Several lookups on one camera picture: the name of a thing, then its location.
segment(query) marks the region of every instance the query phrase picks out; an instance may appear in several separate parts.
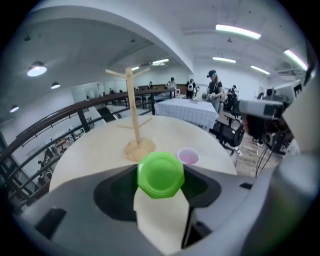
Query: beige tabletop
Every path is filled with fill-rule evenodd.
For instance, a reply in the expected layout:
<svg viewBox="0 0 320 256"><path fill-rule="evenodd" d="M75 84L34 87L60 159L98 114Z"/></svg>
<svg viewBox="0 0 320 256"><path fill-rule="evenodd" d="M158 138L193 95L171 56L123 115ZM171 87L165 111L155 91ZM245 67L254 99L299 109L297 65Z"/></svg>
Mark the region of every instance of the beige tabletop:
<svg viewBox="0 0 320 256"><path fill-rule="evenodd" d="M199 155L196 166L236 175L236 169L225 149L211 134L186 121L158 115L138 116L142 138L151 139L157 152L176 155L181 148L192 148ZM109 169L135 164L126 158L124 148L134 140L131 117L96 127L76 140L57 163L50 183L50 191L62 183Z"/></svg>
<svg viewBox="0 0 320 256"><path fill-rule="evenodd" d="M151 139L157 152L176 155L181 148L192 148L200 156L196 166L236 174L224 148L208 132L186 121L167 116L138 116L142 138ZM83 135L63 154L50 183L50 191L72 179L135 164L124 153L134 139L131 117L108 122ZM189 203L180 189L173 197L152 199L138 188L133 206L137 227L163 255L181 250L188 221Z"/></svg>

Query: ceiling lamp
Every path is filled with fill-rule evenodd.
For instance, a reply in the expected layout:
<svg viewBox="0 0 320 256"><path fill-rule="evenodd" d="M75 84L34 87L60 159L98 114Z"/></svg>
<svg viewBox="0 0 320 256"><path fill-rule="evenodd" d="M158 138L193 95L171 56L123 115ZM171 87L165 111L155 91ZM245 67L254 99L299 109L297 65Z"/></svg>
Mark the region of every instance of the ceiling lamp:
<svg viewBox="0 0 320 256"><path fill-rule="evenodd" d="M32 66L26 74L28 77L37 77L42 75L46 71L47 68L45 67L45 64L43 64L41 61L36 61L32 64Z"/></svg>
<svg viewBox="0 0 320 256"><path fill-rule="evenodd" d="M58 82L54 82L52 85L51 85L51 89L56 89L56 88L59 88L60 87L60 84Z"/></svg>
<svg viewBox="0 0 320 256"><path fill-rule="evenodd" d="M214 61L236 63L235 60L233 60L233 59L228 59L228 58L213 57L212 59L213 59Z"/></svg>
<svg viewBox="0 0 320 256"><path fill-rule="evenodd" d="M263 69L261 69L261 68L258 68L258 67L256 67L256 66L251 66L251 68L254 69L254 70L258 70L258 71L260 71L260 72L262 72L262 73L265 73L265 74L267 74L267 75L270 75L269 72L267 72L267 71L265 71L265 70L263 70Z"/></svg>
<svg viewBox="0 0 320 256"><path fill-rule="evenodd" d="M152 65L153 66L162 66L162 65L164 65L164 62L168 62L168 61L169 61L168 58L160 59L160 60L153 61Z"/></svg>
<svg viewBox="0 0 320 256"><path fill-rule="evenodd" d="M261 37L260 34L243 29L243 28L239 28L239 27L235 27L235 26L227 26L227 25L219 25L217 24L215 26L216 30L219 31L227 31L227 32L232 32L232 33L236 33L236 34L241 34L253 39L259 39Z"/></svg>
<svg viewBox="0 0 320 256"><path fill-rule="evenodd" d="M19 109L19 107L17 105L12 105L10 113L17 111L18 109Z"/></svg>
<svg viewBox="0 0 320 256"><path fill-rule="evenodd" d="M299 59L292 51L285 50L284 54L290 57L292 60L294 60L304 71L308 69L308 66L301 59Z"/></svg>

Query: ceiling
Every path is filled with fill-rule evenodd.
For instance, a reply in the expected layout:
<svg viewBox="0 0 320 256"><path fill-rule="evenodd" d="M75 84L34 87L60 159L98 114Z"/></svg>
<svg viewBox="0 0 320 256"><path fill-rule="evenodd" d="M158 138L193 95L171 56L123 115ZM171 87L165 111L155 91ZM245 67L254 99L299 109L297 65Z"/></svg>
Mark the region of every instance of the ceiling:
<svg viewBox="0 0 320 256"><path fill-rule="evenodd" d="M293 50L306 61L305 38L283 9L272 0L163 0L178 20L195 60L213 56L236 60L239 65L256 66L277 76L286 70L303 74L284 55ZM259 40L216 30L229 25L261 34Z"/></svg>
<svg viewBox="0 0 320 256"><path fill-rule="evenodd" d="M174 17L195 62L212 57L236 60L239 67L256 66L271 78L303 78L302 71L284 51L294 51L306 61L304 35L271 0L161 0ZM259 40L216 31L216 24L261 34ZM71 87L104 80L106 68L123 72L126 67L169 58L168 53L131 31L106 22L61 18L20 27L0 58L0 123L20 107L51 92L57 81ZM47 72L26 75L30 65L42 61Z"/></svg>
<svg viewBox="0 0 320 256"><path fill-rule="evenodd" d="M165 58L168 54L149 40L105 22L70 18L22 27L0 58L0 123L13 116L13 104L23 107L43 97L55 81L63 87L104 81L106 68L124 73L126 67ZM35 61L47 72L28 77ZM170 59L167 65L176 64Z"/></svg>

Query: plastic cup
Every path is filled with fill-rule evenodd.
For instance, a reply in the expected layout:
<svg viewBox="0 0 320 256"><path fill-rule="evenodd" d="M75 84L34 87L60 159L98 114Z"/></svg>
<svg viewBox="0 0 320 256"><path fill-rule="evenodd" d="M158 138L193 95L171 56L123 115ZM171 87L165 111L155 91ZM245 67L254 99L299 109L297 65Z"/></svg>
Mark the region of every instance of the plastic cup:
<svg viewBox="0 0 320 256"><path fill-rule="evenodd" d="M195 165L199 162L200 156L192 148L181 148L177 153L178 159L186 165Z"/></svg>

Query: white tablecloth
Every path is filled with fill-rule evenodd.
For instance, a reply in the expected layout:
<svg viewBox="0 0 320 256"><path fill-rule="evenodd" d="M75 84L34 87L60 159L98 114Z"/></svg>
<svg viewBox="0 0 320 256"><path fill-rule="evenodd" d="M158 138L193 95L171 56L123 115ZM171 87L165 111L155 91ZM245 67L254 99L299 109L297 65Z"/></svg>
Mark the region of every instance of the white tablecloth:
<svg viewBox="0 0 320 256"><path fill-rule="evenodd" d="M210 102L192 103L189 99L173 98L154 105L155 114L178 118L193 124L202 125L205 130L212 129L218 118L215 108Z"/></svg>

